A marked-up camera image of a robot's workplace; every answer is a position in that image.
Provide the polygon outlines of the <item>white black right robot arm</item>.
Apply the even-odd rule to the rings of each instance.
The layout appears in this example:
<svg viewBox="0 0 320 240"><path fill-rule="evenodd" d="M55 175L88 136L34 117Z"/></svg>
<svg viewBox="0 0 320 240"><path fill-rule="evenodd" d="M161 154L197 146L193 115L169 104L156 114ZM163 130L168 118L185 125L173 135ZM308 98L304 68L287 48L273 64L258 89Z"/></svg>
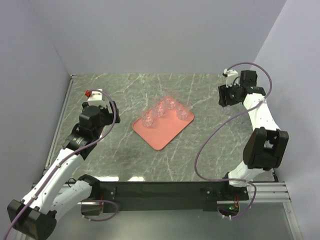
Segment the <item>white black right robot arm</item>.
<svg viewBox="0 0 320 240"><path fill-rule="evenodd" d="M220 187L221 196L231 200L237 195L238 188L246 185L246 181L280 166L289 134L274 121L265 90L257 85L258 75L255 71L225 69L222 75L225 84L218 87L219 105L225 108L243 104L253 129L243 149L242 162L227 174L229 182Z"/></svg>

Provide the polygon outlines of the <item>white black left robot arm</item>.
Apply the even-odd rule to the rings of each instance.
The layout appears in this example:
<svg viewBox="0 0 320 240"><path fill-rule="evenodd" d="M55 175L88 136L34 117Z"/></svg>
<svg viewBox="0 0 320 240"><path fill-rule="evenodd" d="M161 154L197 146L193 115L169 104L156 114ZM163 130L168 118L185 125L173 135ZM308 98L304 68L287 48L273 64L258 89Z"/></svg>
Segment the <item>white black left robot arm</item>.
<svg viewBox="0 0 320 240"><path fill-rule="evenodd" d="M83 175L72 187L59 194L72 172L82 164L91 151L120 122L119 110L114 101L107 107L103 100L88 100L82 104L79 121L65 139L55 161L40 181L20 201L12 200L7 206L10 229L35 240L46 240L54 231L58 220L83 200L102 205L101 182Z"/></svg>

